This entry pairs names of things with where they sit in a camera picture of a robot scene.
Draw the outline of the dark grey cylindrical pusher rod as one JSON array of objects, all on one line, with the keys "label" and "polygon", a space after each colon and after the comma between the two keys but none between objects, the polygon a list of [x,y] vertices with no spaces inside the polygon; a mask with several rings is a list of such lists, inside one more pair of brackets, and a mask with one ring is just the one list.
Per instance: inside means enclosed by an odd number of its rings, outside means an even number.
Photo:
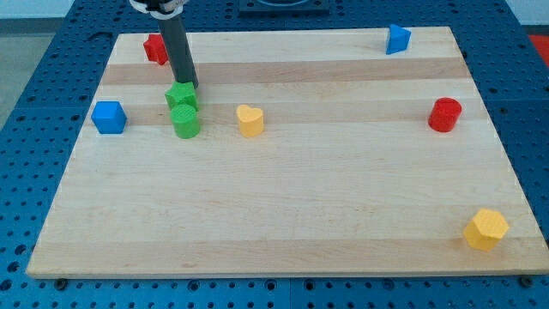
[{"label": "dark grey cylindrical pusher rod", "polygon": [[158,23],[175,81],[190,82],[197,88],[199,81],[181,16],[175,15]]}]

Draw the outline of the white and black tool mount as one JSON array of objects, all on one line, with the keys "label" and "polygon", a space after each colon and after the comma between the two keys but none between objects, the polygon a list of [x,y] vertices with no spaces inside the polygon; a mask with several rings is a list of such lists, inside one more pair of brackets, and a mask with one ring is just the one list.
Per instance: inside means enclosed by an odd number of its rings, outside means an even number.
[{"label": "white and black tool mount", "polygon": [[169,20],[183,12],[189,0],[129,0],[130,5],[157,20]]}]

